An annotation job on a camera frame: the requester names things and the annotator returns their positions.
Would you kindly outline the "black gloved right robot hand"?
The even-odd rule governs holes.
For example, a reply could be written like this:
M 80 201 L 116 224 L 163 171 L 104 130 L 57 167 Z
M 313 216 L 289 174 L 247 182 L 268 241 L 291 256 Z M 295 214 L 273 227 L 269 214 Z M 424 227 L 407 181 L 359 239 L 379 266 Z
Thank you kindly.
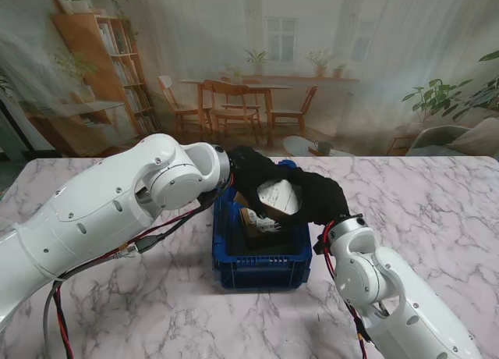
M 325 226 L 350 216 L 343 189 L 333 179 L 315 172 L 294 168 L 288 173 L 288 181 L 301 190 L 301 205 L 293 215 L 277 220 L 280 226 L 288 227 L 315 223 Z

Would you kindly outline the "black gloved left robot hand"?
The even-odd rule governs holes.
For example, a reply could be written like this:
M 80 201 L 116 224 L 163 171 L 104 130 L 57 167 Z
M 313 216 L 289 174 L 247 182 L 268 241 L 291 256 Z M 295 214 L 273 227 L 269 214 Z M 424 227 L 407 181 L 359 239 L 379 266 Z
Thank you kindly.
M 269 181 L 289 180 L 301 168 L 277 165 L 248 146 L 237 146 L 227 152 L 235 189 L 246 199 L 249 207 L 260 218 L 266 216 L 266 208 L 260 201 L 257 189 Z

